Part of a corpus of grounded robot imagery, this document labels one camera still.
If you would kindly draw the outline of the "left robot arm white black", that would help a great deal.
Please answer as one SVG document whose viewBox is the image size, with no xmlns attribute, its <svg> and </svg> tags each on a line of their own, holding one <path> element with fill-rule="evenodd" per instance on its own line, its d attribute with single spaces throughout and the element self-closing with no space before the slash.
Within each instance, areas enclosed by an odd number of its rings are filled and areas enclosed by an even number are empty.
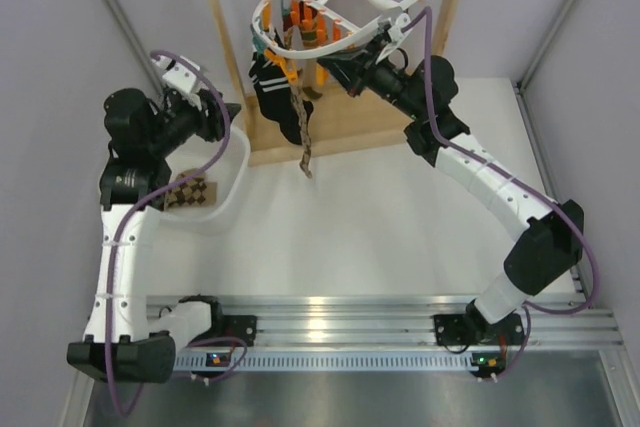
<svg viewBox="0 0 640 427">
<path fill-rule="evenodd" d="M 68 345 L 66 360 L 97 381 L 160 384 L 171 377 L 181 348 L 196 339 L 217 343 L 226 331 L 220 304 L 207 295 L 181 299 L 163 320 L 147 319 L 151 251 L 172 187 L 167 158 L 192 136 L 226 139 L 224 122 L 241 107 L 219 106 L 205 88 L 194 94 L 165 88 L 160 104 L 124 88 L 105 100 L 104 110 L 110 141 L 99 182 L 99 280 L 88 324 L 81 340 Z"/>
</svg>

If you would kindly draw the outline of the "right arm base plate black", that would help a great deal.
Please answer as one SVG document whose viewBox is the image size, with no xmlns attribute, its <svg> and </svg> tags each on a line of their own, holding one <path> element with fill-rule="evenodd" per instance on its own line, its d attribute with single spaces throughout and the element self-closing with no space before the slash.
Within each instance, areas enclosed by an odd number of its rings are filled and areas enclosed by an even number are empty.
<svg viewBox="0 0 640 427">
<path fill-rule="evenodd" d="M 520 346 L 525 337 L 521 317 L 512 313 L 495 325 L 476 326 L 464 314 L 433 317 L 436 344 L 450 350 L 479 346 Z"/>
</svg>

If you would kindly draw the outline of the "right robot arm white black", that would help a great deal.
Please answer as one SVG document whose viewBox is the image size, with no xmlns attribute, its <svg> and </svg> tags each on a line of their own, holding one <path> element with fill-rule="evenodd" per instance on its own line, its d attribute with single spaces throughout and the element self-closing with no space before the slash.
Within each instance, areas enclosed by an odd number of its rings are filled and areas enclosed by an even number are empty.
<svg viewBox="0 0 640 427">
<path fill-rule="evenodd" d="M 572 200 L 560 204 L 530 188 L 483 149 L 451 110 L 459 89 L 447 59 L 429 55 L 407 73 L 380 59 L 385 45 L 384 35 L 377 35 L 318 63 L 350 96 L 370 90 L 410 117 L 404 133 L 414 154 L 461 185 L 513 239 L 502 273 L 462 316 L 473 340 L 490 343 L 506 317 L 581 260 L 584 211 Z"/>
</svg>

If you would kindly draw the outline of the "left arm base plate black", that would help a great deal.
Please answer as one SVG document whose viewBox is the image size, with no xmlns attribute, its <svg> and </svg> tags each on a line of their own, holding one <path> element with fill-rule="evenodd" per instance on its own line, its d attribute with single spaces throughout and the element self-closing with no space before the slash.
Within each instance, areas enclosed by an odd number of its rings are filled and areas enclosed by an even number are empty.
<svg viewBox="0 0 640 427">
<path fill-rule="evenodd" d="M 257 334 L 257 320 L 258 318 L 254 315 L 224 314 L 221 319 L 214 322 L 211 328 L 190 339 L 188 345 L 221 337 L 235 337 L 252 347 Z"/>
</svg>

